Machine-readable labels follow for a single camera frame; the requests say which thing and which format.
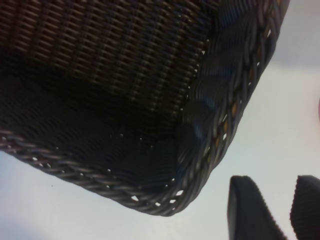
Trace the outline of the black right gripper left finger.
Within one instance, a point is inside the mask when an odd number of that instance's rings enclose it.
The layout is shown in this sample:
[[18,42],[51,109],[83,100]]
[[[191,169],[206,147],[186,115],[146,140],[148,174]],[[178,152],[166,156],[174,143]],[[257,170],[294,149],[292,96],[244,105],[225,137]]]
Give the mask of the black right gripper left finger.
[[230,178],[227,204],[230,240],[286,240],[258,186],[248,176]]

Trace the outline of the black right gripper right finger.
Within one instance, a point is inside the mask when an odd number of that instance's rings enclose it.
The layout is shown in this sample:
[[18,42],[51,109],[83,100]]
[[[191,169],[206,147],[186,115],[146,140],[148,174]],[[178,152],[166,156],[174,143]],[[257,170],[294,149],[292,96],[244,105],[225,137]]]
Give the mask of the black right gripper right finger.
[[297,177],[290,222],[298,240],[320,238],[320,180],[312,175]]

